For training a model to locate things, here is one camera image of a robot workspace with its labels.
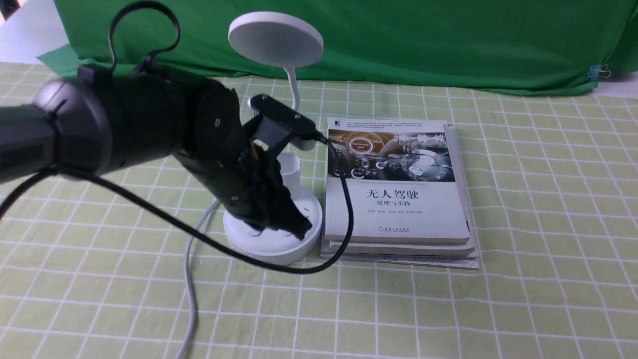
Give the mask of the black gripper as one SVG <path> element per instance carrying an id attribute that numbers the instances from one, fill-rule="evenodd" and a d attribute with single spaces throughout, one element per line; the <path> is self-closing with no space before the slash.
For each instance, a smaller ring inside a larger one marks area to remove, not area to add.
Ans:
<path id="1" fill-rule="evenodd" d="M 284 189 L 277 156 L 245 135 L 187 135 L 174 157 L 235 218 L 305 239 L 312 223 Z"/>

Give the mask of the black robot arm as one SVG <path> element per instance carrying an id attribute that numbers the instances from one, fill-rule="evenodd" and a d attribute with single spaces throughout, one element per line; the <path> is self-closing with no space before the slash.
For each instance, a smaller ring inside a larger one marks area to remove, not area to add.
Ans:
<path id="1" fill-rule="evenodd" d="M 268 95 L 241 123 L 233 89 L 185 71 L 116 76 L 93 65 L 45 83 L 30 104 L 1 109 L 1 182 L 55 168 L 101 177 L 173 156 L 232 216 L 303 239 L 312 223 L 293 203 L 277 157 L 312 120 Z"/>

